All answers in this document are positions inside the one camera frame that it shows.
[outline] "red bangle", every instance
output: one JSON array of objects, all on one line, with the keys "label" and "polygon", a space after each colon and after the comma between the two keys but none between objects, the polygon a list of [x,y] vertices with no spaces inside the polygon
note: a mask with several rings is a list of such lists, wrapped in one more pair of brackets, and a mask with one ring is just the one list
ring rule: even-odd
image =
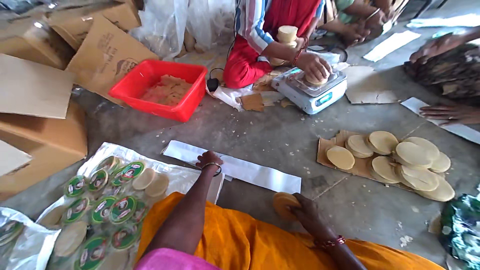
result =
[{"label": "red bangle", "polygon": [[345,244],[345,242],[346,242],[345,237],[343,237],[342,235],[339,235],[335,241],[331,241],[331,240],[324,241],[322,243],[319,243],[318,247],[321,249],[327,249],[329,247],[333,247],[336,245]]},{"label": "red bangle", "polygon": [[299,59],[299,56],[300,56],[300,54],[301,54],[302,52],[303,52],[302,49],[297,52],[297,55],[296,55],[295,58],[293,59],[292,66],[295,66],[295,63],[297,63],[297,60]]}]

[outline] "black cable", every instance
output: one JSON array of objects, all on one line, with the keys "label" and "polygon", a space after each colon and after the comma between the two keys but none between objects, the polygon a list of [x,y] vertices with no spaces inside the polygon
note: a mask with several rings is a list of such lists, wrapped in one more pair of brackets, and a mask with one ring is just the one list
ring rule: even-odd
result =
[{"label": "black cable", "polygon": [[237,2],[237,6],[235,7],[235,16],[233,17],[233,42],[232,44],[230,45],[230,48],[228,49],[228,52],[227,52],[227,60],[228,60],[228,57],[230,55],[230,51],[232,50],[233,48],[233,44],[235,43],[235,39],[237,38],[237,10],[239,9],[239,6],[240,6],[240,0],[235,0]]},{"label": "black cable", "polygon": [[221,70],[225,71],[223,68],[214,68],[214,69],[212,69],[212,70],[210,71],[210,79],[212,78],[212,71],[214,71],[215,69],[221,69]]}]

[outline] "white paper strip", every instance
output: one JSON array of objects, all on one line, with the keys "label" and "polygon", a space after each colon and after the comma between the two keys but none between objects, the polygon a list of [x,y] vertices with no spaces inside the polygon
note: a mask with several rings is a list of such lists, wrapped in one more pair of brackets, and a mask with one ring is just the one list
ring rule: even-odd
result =
[{"label": "white paper strip", "polygon": [[[412,112],[420,115],[420,108],[429,106],[427,103],[421,101],[418,98],[409,98],[405,100],[404,102],[401,103],[403,106],[407,107],[409,110]],[[435,125],[440,125],[444,123],[445,121],[443,120],[430,120],[427,119],[428,121],[434,123]],[[480,144],[480,132],[469,128],[465,125],[462,124],[453,124],[453,125],[448,125],[448,126],[439,126],[453,134],[456,134],[462,138],[465,138],[471,142],[474,142],[476,144]]]},{"label": "white paper strip", "polygon": [[430,19],[413,19],[407,24],[409,28],[418,27],[439,27],[439,26],[466,26],[476,27],[480,25],[480,15],[473,13],[455,16],[451,18],[430,18]]},{"label": "white paper strip", "polygon": [[395,33],[375,46],[375,48],[367,53],[364,58],[373,62],[377,62],[387,54],[411,42],[412,40],[419,38],[420,36],[420,34],[413,33],[408,30],[403,33]]},{"label": "white paper strip", "polygon": [[[189,164],[198,162],[197,157],[207,150],[179,141],[170,141],[164,155]],[[224,161],[222,172],[233,178],[271,189],[277,192],[300,193],[301,178],[231,156],[218,154]]]}]

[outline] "flattened cardboard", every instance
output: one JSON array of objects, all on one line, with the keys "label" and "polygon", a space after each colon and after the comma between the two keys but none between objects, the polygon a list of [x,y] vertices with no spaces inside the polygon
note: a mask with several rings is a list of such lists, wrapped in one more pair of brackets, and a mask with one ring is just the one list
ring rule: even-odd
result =
[{"label": "flattened cardboard", "polygon": [[0,112],[65,119],[74,74],[0,54]]},{"label": "flattened cardboard", "polygon": [[145,59],[157,60],[158,56],[109,20],[97,15],[66,70],[76,74],[76,84],[122,105],[123,101],[112,98],[108,92]]},{"label": "flattened cardboard", "polygon": [[47,22],[74,50],[78,50],[98,14],[123,31],[142,25],[137,10],[130,3],[102,3],[55,11],[47,14]]},{"label": "flattened cardboard", "polygon": [[[340,170],[340,171],[343,171],[343,172],[351,173],[353,175],[357,175],[357,176],[361,176],[361,177],[365,177],[365,178],[368,178],[368,179],[375,180],[375,178],[370,174],[370,170],[368,169],[368,164],[372,161],[372,159],[380,156],[377,153],[374,153],[373,156],[371,156],[369,158],[364,158],[364,159],[360,159],[360,158],[355,157],[355,164],[353,165],[353,168],[351,168],[350,170],[339,169],[339,168],[335,167],[335,165],[333,165],[328,160],[327,155],[326,155],[326,151],[328,149],[330,149],[330,147],[335,146],[335,145],[345,147],[345,141],[348,139],[348,137],[350,137],[352,135],[364,135],[364,134],[360,134],[360,133],[356,133],[356,132],[352,132],[352,131],[347,131],[347,130],[340,130],[340,132],[334,138],[331,138],[330,140],[320,138],[320,140],[318,141],[317,162],[324,165],[324,166],[332,168],[332,169],[337,169],[337,170]],[[402,189],[413,192],[413,189],[407,187],[406,185],[404,185],[402,183],[390,184],[390,185],[394,185],[396,187],[399,187],[399,188],[402,188]]]},{"label": "flattened cardboard", "polygon": [[261,94],[240,97],[242,107],[246,110],[264,111],[264,102]]},{"label": "flattened cardboard", "polygon": [[343,70],[347,75],[347,98],[352,104],[397,103],[395,93],[387,90],[378,72],[368,66],[350,66]]},{"label": "flattened cardboard", "polygon": [[74,51],[46,23],[22,17],[0,26],[0,53],[64,70]]},{"label": "flattened cardboard", "polygon": [[2,160],[0,162],[0,176],[2,176],[24,166],[32,160],[32,156],[0,140],[0,160]]},{"label": "flattened cardboard", "polygon": [[0,200],[5,200],[85,158],[85,113],[74,102],[66,119],[0,113],[0,139],[33,158],[0,177]]}]

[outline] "cardboard box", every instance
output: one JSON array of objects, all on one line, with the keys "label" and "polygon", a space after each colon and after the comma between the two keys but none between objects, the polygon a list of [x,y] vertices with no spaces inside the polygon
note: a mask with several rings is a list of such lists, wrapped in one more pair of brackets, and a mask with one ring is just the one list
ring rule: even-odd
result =
[{"label": "cardboard box", "polygon": [[85,158],[84,112],[71,102],[66,119],[0,113],[0,140],[33,158],[0,177],[0,200],[5,200]]},{"label": "cardboard box", "polygon": [[78,50],[98,14],[123,31],[142,25],[131,4],[115,2],[54,11],[47,14],[47,22],[74,50]]},{"label": "cardboard box", "polygon": [[66,71],[76,74],[76,84],[122,105],[122,100],[112,98],[108,92],[145,59],[158,59],[158,56],[98,15]]},{"label": "cardboard box", "polygon": [[0,53],[64,70],[73,49],[46,23],[22,17],[1,24]]},{"label": "cardboard box", "polygon": [[0,112],[65,119],[74,76],[0,53]]}]

